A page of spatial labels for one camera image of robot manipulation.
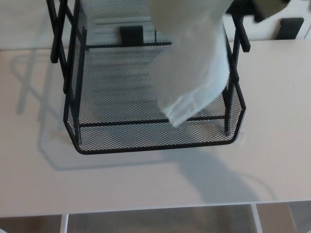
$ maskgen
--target white table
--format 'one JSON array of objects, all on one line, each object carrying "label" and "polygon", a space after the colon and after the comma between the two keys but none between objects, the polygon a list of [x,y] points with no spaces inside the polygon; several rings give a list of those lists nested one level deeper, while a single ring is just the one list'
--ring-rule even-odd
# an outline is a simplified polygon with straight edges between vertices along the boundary
[{"label": "white table", "polygon": [[311,200],[311,41],[253,42],[229,146],[80,155],[49,50],[0,52],[0,216]]}]

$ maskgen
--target black wire basket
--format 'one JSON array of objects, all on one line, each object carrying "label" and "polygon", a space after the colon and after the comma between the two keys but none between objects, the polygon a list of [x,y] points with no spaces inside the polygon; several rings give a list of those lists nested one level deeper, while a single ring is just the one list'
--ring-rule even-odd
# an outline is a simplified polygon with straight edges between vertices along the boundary
[{"label": "black wire basket", "polygon": [[[47,0],[66,94],[64,123],[81,154],[216,146],[233,143],[246,110],[237,73],[240,45],[249,50],[242,17],[236,17],[233,53],[227,40],[230,76],[223,93],[200,113],[173,128],[159,111],[147,65],[170,41],[151,24],[148,0],[68,0],[58,16]],[[72,24],[66,60],[65,17]]]}]

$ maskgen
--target metal rod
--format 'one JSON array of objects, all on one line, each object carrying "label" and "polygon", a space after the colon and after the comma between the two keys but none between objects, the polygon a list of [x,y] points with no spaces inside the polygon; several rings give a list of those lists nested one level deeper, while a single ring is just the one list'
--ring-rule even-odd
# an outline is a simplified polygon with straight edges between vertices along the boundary
[{"label": "metal rod", "polygon": [[[240,46],[239,37],[236,36],[234,38],[234,41],[235,42],[234,42],[233,50],[238,51],[238,49],[236,47]],[[233,58],[231,47],[230,47],[229,40],[228,40],[227,36],[226,36],[226,46],[227,46],[228,62],[229,62],[229,67],[230,67],[230,77],[229,77],[229,82],[228,82],[228,92],[227,92],[226,100],[225,100],[225,105],[226,105],[226,109],[225,109],[225,133],[226,133],[226,135],[229,135],[233,90],[234,90],[235,82],[239,81],[239,74],[237,71],[237,66],[236,66],[235,60]]]},{"label": "metal rod", "polygon": [[232,15],[232,19],[236,27],[236,34],[239,37],[243,51],[249,52],[251,49],[251,44],[249,43],[245,28],[243,26],[243,17]]},{"label": "metal rod", "polygon": [[72,15],[68,5],[66,8],[66,15],[67,15],[67,18],[68,18],[70,24],[72,25],[73,24],[73,15]]},{"label": "metal rod", "polygon": [[83,83],[83,74],[84,74],[84,59],[86,52],[86,37],[87,30],[85,27],[82,28],[83,40],[81,41],[80,54],[79,54],[79,65],[78,65],[78,75],[77,75],[77,84],[75,90],[75,100],[74,100],[74,128],[75,128],[75,137],[78,143],[81,143],[81,131],[79,124],[79,115],[80,115],[80,103],[81,103],[81,92],[82,92],[82,83]]},{"label": "metal rod", "polygon": [[[224,116],[203,116],[203,117],[193,117],[187,121],[219,120],[224,118],[225,118]],[[169,123],[169,120],[158,119],[158,120],[88,123],[88,124],[81,124],[80,127],[82,128],[82,127],[101,127],[101,126],[115,126],[115,125],[143,125],[143,124],[159,124],[159,123]]]},{"label": "metal rod", "polygon": [[80,0],[75,1],[73,17],[74,21],[71,25],[70,41],[69,41],[69,50],[68,50],[68,59],[67,59],[67,70],[66,78],[64,81],[63,91],[68,93],[69,85],[73,76],[73,66],[74,66],[74,56],[76,48],[76,33],[78,32],[78,22],[79,22],[79,12],[80,12]]},{"label": "metal rod", "polygon": [[[56,15],[56,9],[55,9],[54,1],[53,0],[47,0],[47,5],[48,5],[48,10],[49,10],[49,15],[50,15],[53,33],[55,35],[57,15]],[[65,78],[65,76],[66,76],[66,63],[67,62],[66,62],[65,50],[64,50],[64,46],[63,46],[62,42],[60,43],[59,53],[60,53],[60,56],[59,56],[60,66],[62,69],[63,76]]]},{"label": "metal rod", "polygon": [[51,52],[51,62],[57,63],[59,57],[60,45],[62,43],[63,29],[65,24],[66,9],[68,0],[62,0],[60,2],[58,16],[56,19],[56,25],[54,29],[54,40]]},{"label": "metal rod", "polygon": [[[165,46],[171,45],[171,42],[161,42],[161,43],[145,43],[142,46]],[[125,48],[128,46],[123,45],[87,45],[87,49],[100,49],[100,48]]]}]

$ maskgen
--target white towel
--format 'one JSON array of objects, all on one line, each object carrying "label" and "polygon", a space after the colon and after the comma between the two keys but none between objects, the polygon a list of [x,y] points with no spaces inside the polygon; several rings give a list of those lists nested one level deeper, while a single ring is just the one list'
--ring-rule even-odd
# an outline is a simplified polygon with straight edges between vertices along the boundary
[{"label": "white towel", "polygon": [[149,65],[160,110],[174,127],[225,88],[229,66],[222,16],[232,0],[149,0],[152,21],[173,44]]}]

